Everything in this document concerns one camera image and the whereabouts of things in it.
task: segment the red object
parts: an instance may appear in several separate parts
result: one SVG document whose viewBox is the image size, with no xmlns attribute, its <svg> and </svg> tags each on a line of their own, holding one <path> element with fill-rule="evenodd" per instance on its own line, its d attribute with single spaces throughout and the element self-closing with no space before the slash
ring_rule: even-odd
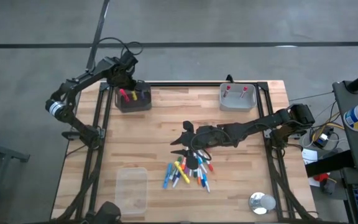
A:
<svg viewBox="0 0 358 224">
<path fill-rule="evenodd" d="M 119 92 L 124 96 L 125 101 L 129 102 L 130 99 L 129 99 L 128 95 L 125 93 L 125 91 L 123 89 L 120 89 Z"/>
<path fill-rule="evenodd" d="M 212 166 L 212 164 L 208 164 L 208 168 L 209 168 L 210 171 L 214 170 L 214 167 Z"/>
<path fill-rule="evenodd" d="M 314 176 L 314 180 L 318 181 L 318 182 L 321 182 L 325 179 L 328 179 L 329 175 L 328 174 L 320 174 L 320 175 L 316 175 Z"/>
</svg>

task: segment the wooden table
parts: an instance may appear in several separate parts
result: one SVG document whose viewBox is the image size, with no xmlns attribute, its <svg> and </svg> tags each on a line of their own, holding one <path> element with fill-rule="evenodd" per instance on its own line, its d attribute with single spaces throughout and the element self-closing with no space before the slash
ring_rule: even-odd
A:
<svg viewBox="0 0 358 224">
<path fill-rule="evenodd" d="M 273 110 L 286 108 L 288 98 L 284 82 L 268 81 L 268 85 Z M 98 91 L 99 83 L 82 91 L 77 117 L 85 124 L 92 123 Z M 194 179 L 190 184 L 182 179 L 175 189 L 172 184 L 167 190 L 162 188 L 167 164 L 177 158 L 170 151 L 182 149 L 182 146 L 170 146 L 169 143 L 180 136 L 184 120 L 191 121 L 196 129 L 207 124 L 245 123 L 259 117 L 257 108 L 249 113 L 220 111 L 218 93 L 217 87 L 153 87 L 150 111 L 122 114 L 113 106 L 106 133 L 96 211 L 105 201 L 114 203 L 118 169 L 145 167 L 148 175 L 147 211 L 140 217 L 123 216 L 124 222 L 277 221 L 275 212 L 256 215 L 248 206 L 248 199 L 254 192 L 272 195 L 261 133 L 249 136 L 237 148 L 215 147 L 211 150 L 214 172 L 208 174 L 210 194 Z M 264 111 L 267 114 L 265 101 Z M 81 145 L 79 141 L 71 142 L 68 152 Z M 79 191 L 85 157 L 86 150 L 82 150 L 66 159 L 52 218 L 58 217 Z M 291 191 L 306 210 L 315 211 L 300 150 L 286 148 L 284 159 Z M 281 202 L 285 209 L 283 194 Z"/>
</svg>

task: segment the concrete floor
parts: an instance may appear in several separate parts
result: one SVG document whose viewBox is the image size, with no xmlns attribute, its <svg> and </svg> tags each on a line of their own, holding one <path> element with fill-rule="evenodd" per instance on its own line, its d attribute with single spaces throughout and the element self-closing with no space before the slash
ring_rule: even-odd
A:
<svg viewBox="0 0 358 224">
<path fill-rule="evenodd" d="M 0 44 L 91 43 L 102 0 L 0 0 Z M 358 0 L 114 0 L 102 37 L 125 42 L 358 41 Z M 31 154 L 13 162 L 0 193 L 0 222 L 48 220 L 68 126 L 44 109 L 66 78 L 83 72 L 89 49 L 0 49 L 0 145 Z M 99 49 L 97 59 L 117 55 Z M 289 99 L 331 91 L 358 76 L 358 47 L 145 49 L 144 80 L 284 80 Z M 307 100 L 314 115 L 333 95 Z M 316 121 L 329 116 L 325 111 Z M 341 201 L 314 192 L 320 217 L 343 221 Z"/>
</svg>

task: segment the clear plastic container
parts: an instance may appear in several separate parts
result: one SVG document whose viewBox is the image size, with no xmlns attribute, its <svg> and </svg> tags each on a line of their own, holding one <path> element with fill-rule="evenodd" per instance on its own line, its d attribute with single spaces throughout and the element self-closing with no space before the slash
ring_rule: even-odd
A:
<svg viewBox="0 0 358 224">
<path fill-rule="evenodd" d="M 123 215 L 143 214 L 147 208 L 147 170 L 123 168 L 117 172 L 116 200 Z"/>
</svg>

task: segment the yellow marker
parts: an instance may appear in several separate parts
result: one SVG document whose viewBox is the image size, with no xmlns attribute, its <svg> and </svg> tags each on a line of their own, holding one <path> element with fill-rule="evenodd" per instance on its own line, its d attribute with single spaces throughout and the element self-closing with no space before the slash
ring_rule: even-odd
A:
<svg viewBox="0 0 358 224">
<path fill-rule="evenodd" d="M 137 96 L 136 96 L 136 92 L 135 91 L 132 91 L 132 97 L 134 100 L 137 100 Z"/>
<path fill-rule="evenodd" d="M 187 184 L 190 184 L 190 180 L 189 178 L 187 178 L 186 174 L 183 172 L 183 170 L 181 169 L 181 167 L 179 166 L 179 162 L 176 161 L 174 162 L 175 167 L 179 170 L 180 175 L 184 178 L 184 180 L 186 181 Z"/>
</svg>

